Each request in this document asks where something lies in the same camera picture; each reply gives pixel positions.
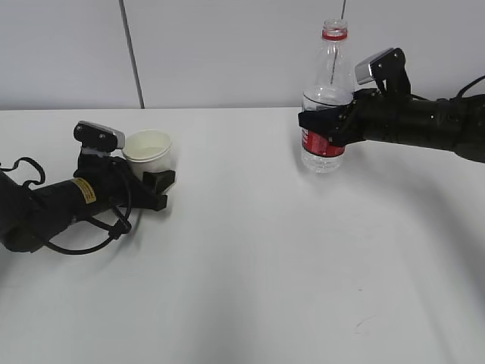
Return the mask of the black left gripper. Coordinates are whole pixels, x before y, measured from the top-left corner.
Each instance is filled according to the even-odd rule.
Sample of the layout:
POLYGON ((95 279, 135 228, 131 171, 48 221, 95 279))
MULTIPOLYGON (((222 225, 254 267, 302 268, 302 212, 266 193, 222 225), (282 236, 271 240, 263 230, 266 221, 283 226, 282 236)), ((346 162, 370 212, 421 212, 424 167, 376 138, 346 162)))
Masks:
POLYGON ((134 209, 163 210, 167 207, 167 191, 175 184, 176 171, 144 172, 142 182, 120 157, 80 154, 74 177, 87 184, 88 192, 94 192, 89 206, 109 208, 116 206, 134 209))

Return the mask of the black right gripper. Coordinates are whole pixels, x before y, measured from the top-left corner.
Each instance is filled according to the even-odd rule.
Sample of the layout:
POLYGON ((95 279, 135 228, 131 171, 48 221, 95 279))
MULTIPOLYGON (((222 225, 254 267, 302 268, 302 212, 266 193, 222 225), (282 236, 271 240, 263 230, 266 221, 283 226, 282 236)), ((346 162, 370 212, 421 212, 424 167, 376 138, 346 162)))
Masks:
POLYGON ((398 97, 364 89, 346 105, 301 111, 299 126, 323 137, 331 146, 344 147, 365 140, 400 144, 397 121, 402 108, 398 97))

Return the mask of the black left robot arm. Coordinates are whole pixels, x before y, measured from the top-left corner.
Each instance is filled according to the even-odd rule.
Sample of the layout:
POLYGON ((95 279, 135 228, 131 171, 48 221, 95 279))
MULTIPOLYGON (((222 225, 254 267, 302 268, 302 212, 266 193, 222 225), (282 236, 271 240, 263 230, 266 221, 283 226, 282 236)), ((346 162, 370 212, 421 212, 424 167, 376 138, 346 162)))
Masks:
POLYGON ((1 169, 1 243, 16 253, 42 247, 72 256, 94 253, 131 231, 132 210, 165 209, 175 177, 166 170, 138 179, 123 158, 80 155, 73 178, 46 185, 43 168, 19 158, 1 169), (53 244, 53 237, 83 221, 107 231, 107 238, 88 249, 53 244))

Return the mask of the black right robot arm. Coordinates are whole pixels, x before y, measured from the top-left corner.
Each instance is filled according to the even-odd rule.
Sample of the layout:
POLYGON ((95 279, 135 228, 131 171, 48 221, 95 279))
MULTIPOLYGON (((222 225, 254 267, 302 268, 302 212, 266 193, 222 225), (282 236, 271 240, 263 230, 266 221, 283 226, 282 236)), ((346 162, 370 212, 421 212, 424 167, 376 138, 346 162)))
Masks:
POLYGON ((302 111, 299 126, 344 147, 365 140, 453 152, 484 162, 484 96, 393 99, 361 89, 348 105, 302 111))

